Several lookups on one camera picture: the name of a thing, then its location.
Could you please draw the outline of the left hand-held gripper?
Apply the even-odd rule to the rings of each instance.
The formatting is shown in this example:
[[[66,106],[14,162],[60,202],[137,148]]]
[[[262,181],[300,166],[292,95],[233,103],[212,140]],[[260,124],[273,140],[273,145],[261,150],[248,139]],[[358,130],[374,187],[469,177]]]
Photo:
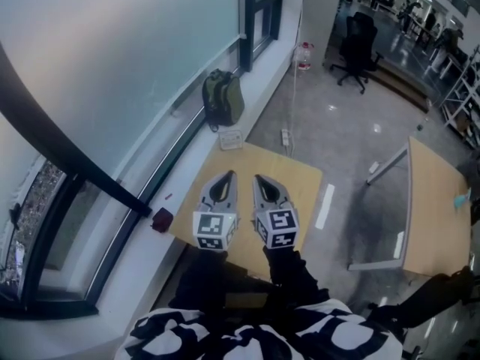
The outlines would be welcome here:
[[[227,251],[239,224],[238,177],[235,171],[218,174],[202,188],[193,212],[193,240],[199,249]]]

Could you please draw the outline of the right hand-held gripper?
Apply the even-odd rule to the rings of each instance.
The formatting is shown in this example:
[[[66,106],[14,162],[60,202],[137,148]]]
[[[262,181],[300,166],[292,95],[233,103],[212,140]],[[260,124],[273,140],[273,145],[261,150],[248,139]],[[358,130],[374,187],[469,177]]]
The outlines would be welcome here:
[[[267,248],[288,248],[299,234],[298,212],[290,203],[287,188],[267,175],[253,177],[253,225]]]

